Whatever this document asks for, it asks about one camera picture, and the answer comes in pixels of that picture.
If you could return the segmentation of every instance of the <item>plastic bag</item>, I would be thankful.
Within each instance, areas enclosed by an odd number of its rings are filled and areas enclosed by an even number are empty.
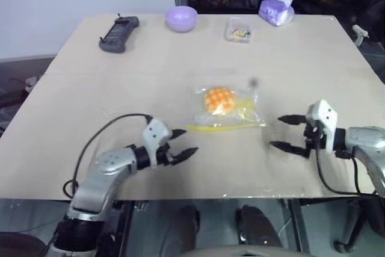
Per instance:
[[[192,96],[193,122],[187,129],[223,131],[249,126],[265,126],[257,113],[254,88],[239,90],[228,86],[204,87]]]

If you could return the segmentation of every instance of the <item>table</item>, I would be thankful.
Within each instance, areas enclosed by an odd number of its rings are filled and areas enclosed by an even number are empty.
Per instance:
[[[74,31],[0,139],[0,197],[66,199],[63,183],[86,141],[107,121],[149,113],[183,128],[192,119],[191,94],[205,85],[245,88],[257,78],[268,126],[191,131],[170,142],[173,152],[198,146],[191,159],[140,172],[119,199],[334,196],[322,186],[313,155],[304,160],[268,145],[303,146],[303,128],[276,119],[304,114],[326,99],[339,113],[338,127],[384,126],[385,87],[333,16],[297,15],[279,28],[244,16],[253,28],[248,45],[224,39],[229,15],[200,15],[185,34],[170,31],[162,15],[138,17],[140,27],[123,54],[97,46],[116,15],[88,17]],[[124,119],[107,129],[85,154],[79,180],[99,153],[141,144],[143,128],[143,120]],[[354,190],[349,161],[321,159],[330,185]],[[359,178],[362,191],[373,190],[361,164]]]

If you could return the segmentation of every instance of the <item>tissue box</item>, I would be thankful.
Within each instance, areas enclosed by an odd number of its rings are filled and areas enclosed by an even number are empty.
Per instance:
[[[294,17],[294,9],[283,1],[263,0],[258,15],[274,26],[289,23]]]

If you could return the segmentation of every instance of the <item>small plastic container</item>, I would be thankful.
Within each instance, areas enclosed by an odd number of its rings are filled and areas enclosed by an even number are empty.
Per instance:
[[[250,21],[242,17],[231,17],[225,38],[230,42],[249,43],[251,39]]]

